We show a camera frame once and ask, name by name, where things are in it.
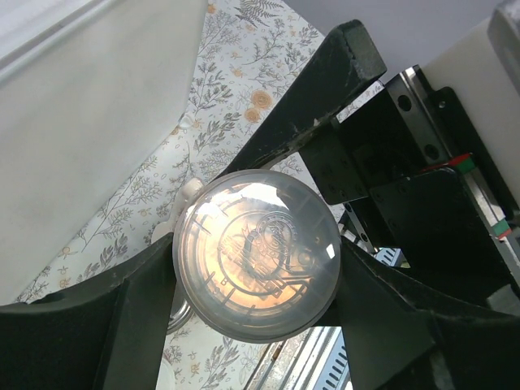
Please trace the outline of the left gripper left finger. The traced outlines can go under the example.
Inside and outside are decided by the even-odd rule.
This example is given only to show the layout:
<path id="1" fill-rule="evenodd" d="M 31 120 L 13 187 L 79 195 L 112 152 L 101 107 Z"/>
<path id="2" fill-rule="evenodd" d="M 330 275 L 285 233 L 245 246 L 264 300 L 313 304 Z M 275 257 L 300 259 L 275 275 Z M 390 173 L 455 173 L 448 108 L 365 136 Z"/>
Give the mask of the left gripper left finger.
<path id="1" fill-rule="evenodd" d="M 176 287 L 173 235 L 42 299 L 1 308 L 3 389 L 154 389 Z"/>

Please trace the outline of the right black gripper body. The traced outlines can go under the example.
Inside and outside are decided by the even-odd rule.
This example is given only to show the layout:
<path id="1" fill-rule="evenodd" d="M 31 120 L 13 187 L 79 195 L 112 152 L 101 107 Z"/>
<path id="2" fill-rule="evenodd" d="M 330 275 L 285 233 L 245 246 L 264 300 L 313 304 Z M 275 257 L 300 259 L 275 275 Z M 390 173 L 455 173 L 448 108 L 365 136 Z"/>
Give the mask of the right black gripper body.
<path id="1" fill-rule="evenodd" d="M 410 277 L 464 301 L 518 293 L 519 205 L 454 90 L 419 67 L 300 155 L 370 252 L 399 249 Z"/>

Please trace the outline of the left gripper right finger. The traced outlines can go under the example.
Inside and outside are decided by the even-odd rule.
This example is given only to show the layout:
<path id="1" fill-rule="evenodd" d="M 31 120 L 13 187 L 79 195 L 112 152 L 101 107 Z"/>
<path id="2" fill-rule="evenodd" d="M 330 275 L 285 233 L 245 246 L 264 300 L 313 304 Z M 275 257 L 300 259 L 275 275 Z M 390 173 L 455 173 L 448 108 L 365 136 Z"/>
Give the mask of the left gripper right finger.
<path id="1" fill-rule="evenodd" d="M 336 295 L 356 389 L 517 389 L 519 318 L 438 292 L 340 247 Z"/>

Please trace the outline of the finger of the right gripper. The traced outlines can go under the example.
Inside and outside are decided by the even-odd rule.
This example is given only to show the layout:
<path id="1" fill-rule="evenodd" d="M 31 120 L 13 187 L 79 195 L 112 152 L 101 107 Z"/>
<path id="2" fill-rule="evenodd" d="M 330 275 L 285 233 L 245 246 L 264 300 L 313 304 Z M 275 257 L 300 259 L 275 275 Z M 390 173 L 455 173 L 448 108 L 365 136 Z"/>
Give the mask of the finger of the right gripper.
<path id="1" fill-rule="evenodd" d="M 270 168 L 296 153 L 386 71 L 361 21 L 337 25 L 221 174 Z"/>

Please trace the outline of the tall can clear lid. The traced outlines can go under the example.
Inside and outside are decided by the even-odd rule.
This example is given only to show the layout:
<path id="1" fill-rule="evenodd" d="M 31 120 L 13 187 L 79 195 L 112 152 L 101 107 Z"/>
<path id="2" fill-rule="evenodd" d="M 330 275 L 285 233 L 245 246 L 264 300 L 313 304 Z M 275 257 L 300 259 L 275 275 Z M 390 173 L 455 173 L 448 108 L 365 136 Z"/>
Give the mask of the tall can clear lid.
<path id="1" fill-rule="evenodd" d="M 323 199 L 279 171 L 190 180 L 151 239 L 172 238 L 181 294 L 224 336 L 252 344 L 315 326 L 340 279 L 340 232 Z"/>

